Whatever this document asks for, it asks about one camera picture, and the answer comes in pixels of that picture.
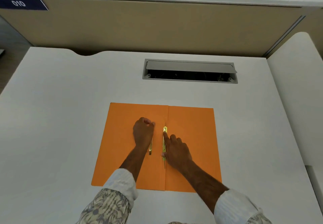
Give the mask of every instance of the white desk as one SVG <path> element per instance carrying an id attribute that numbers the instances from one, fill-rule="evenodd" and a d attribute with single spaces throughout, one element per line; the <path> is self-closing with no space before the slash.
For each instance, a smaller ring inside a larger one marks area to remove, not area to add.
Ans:
<path id="1" fill-rule="evenodd" d="M 234 62 L 239 83 L 143 80 L 145 58 Z M 223 183 L 273 223 L 323 222 L 266 59 L 33 47 L 0 95 L 1 222 L 77 221 L 110 102 L 214 108 Z M 147 190 L 128 223 L 173 220 L 214 223 L 197 194 Z"/>

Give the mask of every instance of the white cuff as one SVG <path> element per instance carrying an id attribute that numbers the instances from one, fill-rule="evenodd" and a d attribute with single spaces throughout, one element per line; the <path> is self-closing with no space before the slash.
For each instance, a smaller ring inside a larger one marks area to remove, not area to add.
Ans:
<path id="1" fill-rule="evenodd" d="M 214 208 L 214 218 L 217 224 L 246 224 L 256 214 L 262 214 L 261 208 L 236 190 L 225 191 Z"/>
<path id="2" fill-rule="evenodd" d="M 123 194 L 129 201 L 130 209 L 132 209 L 134 201 L 138 198 L 135 179 L 127 169 L 115 170 L 103 185 L 103 188 Z"/>

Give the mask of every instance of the blue sign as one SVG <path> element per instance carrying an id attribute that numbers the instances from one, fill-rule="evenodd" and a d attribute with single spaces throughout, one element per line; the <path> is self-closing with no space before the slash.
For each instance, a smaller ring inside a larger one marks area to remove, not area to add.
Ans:
<path id="1" fill-rule="evenodd" d="M 42 0 L 0 0 L 0 9 L 48 10 Z"/>

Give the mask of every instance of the open file folder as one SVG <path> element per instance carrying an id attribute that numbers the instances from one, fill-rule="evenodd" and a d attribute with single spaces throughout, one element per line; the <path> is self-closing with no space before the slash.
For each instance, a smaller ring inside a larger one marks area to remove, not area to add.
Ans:
<path id="1" fill-rule="evenodd" d="M 107 115 L 93 186 L 103 186 L 135 147 L 132 128 L 140 117 L 155 122 L 152 153 L 147 152 L 138 179 L 138 189 L 195 192 L 188 181 L 162 160 L 163 128 L 175 134 L 190 149 L 193 161 L 221 182 L 216 124 L 212 108 L 111 103 Z"/>

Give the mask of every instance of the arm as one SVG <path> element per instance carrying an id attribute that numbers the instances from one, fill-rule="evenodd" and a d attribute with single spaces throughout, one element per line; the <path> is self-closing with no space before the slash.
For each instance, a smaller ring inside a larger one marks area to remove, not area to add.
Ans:
<path id="1" fill-rule="evenodd" d="M 271 224 L 250 199 L 228 189 L 192 160 L 188 146 L 180 138 L 164 133 L 167 152 L 162 153 L 172 167 L 191 184 L 196 193 L 214 214 L 217 224 Z"/>
<path id="2" fill-rule="evenodd" d="M 150 145 L 155 124 L 140 118 L 133 127 L 135 148 L 82 211 L 76 224 L 124 224 L 138 197 L 136 181 Z"/>

